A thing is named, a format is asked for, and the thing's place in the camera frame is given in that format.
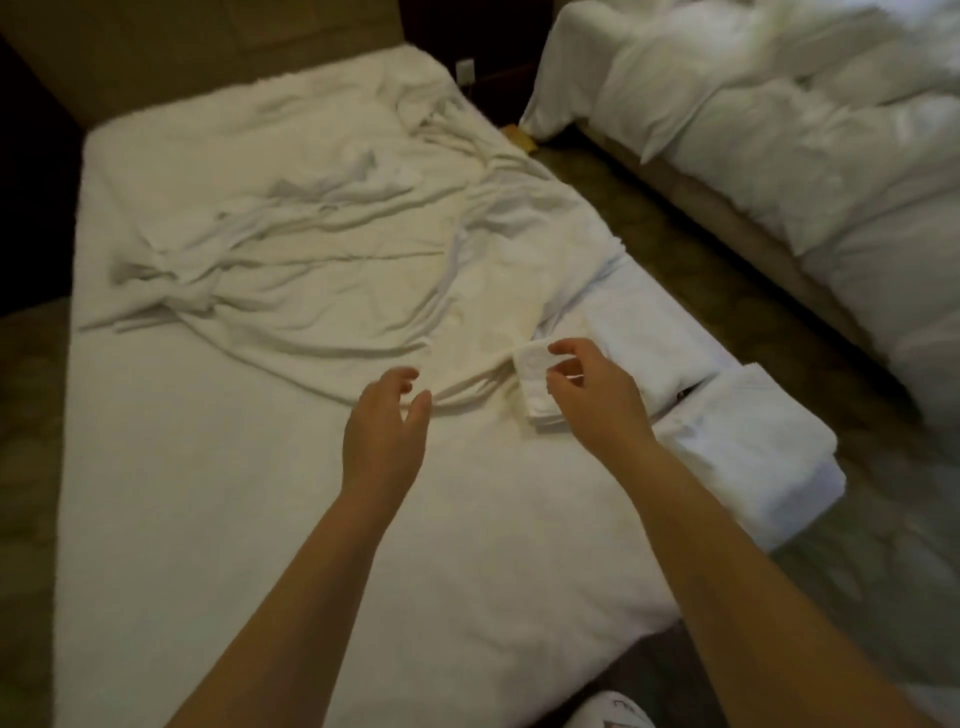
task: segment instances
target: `small white washcloth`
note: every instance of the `small white washcloth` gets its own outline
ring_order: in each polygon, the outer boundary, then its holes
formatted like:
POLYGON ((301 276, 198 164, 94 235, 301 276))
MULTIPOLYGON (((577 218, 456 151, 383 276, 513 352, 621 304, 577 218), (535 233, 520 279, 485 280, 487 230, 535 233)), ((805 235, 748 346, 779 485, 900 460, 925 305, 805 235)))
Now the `small white washcloth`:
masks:
POLYGON ((520 391, 527 405, 527 417, 534 425, 553 425, 562 422, 564 415, 556 401, 546 391, 546 371, 569 355, 556 355, 547 350, 554 339, 536 339, 514 349, 514 366, 520 380, 520 391))
POLYGON ((764 548, 780 542, 777 505, 801 490, 837 445, 832 430, 759 364, 722 372, 654 432, 764 548))
POLYGON ((634 378, 651 416, 719 370, 716 357, 676 318, 645 315, 635 303, 605 302, 587 311, 590 338, 634 378))

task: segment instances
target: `floor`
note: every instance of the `floor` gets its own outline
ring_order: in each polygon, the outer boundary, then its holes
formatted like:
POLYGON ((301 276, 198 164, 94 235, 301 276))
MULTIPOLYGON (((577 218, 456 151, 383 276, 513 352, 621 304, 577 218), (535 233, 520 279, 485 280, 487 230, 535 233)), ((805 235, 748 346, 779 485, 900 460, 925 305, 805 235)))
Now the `floor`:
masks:
MULTIPOLYGON (((848 493, 776 554, 780 566, 891 678, 960 686, 960 470, 903 390, 578 134, 537 158, 734 355, 759 362, 838 433, 848 493)), ((2 725, 50 723, 68 309, 59 300, 0 319, 2 725)), ((725 725, 681 625, 593 687, 629 694, 660 728, 725 725)))

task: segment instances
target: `person's left hand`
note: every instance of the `person's left hand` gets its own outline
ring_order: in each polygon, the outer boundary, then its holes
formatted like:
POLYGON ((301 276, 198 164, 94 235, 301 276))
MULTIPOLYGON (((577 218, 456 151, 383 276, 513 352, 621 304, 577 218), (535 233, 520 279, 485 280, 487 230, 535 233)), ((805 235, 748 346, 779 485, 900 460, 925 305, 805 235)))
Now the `person's left hand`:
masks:
POLYGON ((406 419, 400 415, 400 397, 419 375, 412 367, 396 367, 363 391, 344 430, 345 495, 392 511, 400 507, 423 464, 433 408, 424 391, 411 402, 406 419))

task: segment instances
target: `hand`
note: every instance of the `hand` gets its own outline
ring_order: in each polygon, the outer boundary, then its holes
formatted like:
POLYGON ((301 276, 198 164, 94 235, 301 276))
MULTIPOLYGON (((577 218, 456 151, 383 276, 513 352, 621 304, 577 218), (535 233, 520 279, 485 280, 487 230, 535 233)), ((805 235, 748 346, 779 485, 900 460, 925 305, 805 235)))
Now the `hand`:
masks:
POLYGON ((577 440, 617 475, 632 452, 657 443, 634 378, 589 339, 562 339, 549 349, 576 358, 547 371, 547 390, 577 440))
POLYGON ((344 494, 388 506, 391 516, 417 479, 426 449, 430 392, 416 396, 406 420, 400 415, 400 397, 419 375, 411 367, 397 367, 368 384, 344 430, 344 494))

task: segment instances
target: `white shoe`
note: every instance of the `white shoe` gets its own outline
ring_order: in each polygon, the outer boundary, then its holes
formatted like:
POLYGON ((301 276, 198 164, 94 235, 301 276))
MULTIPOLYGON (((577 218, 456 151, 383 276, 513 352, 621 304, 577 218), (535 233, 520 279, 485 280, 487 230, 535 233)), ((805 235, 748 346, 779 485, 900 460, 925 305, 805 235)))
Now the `white shoe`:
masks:
POLYGON ((656 728, 629 697, 619 692, 599 692, 564 724, 564 728, 656 728))

